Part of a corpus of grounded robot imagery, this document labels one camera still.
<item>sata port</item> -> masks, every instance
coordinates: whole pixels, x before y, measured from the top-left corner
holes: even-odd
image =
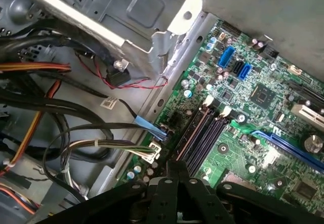
[[[234,74],[238,74],[241,71],[241,69],[243,68],[243,66],[244,66],[244,62],[243,61],[237,61],[235,63],[235,65],[234,65],[234,67],[233,67],[233,71],[232,72]]]

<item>chipset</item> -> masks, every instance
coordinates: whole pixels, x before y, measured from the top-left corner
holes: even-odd
[[[259,105],[260,107],[267,109],[269,108],[272,100],[275,97],[275,93],[268,89],[263,84],[258,84],[250,96],[250,100]]]

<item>orange wire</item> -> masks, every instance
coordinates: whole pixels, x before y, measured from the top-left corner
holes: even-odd
[[[11,191],[0,187],[0,191],[3,191],[7,193],[11,198],[13,198],[15,201],[17,201],[25,210],[27,210],[30,214],[35,214],[35,211],[32,209],[28,208],[17,196],[15,196]]]

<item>wire bundle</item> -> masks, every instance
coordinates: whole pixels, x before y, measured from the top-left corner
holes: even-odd
[[[2,72],[33,71],[33,70],[43,70],[43,69],[56,69],[61,72],[67,72],[71,70],[71,67],[69,65],[62,65],[62,64],[48,63],[48,62],[0,63],[0,71]]]

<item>white pci slot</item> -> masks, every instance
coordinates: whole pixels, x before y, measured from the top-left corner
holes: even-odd
[[[324,117],[317,114],[305,105],[295,104],[291,112],[298,117],[304,119],[317,129],[324,131]]]

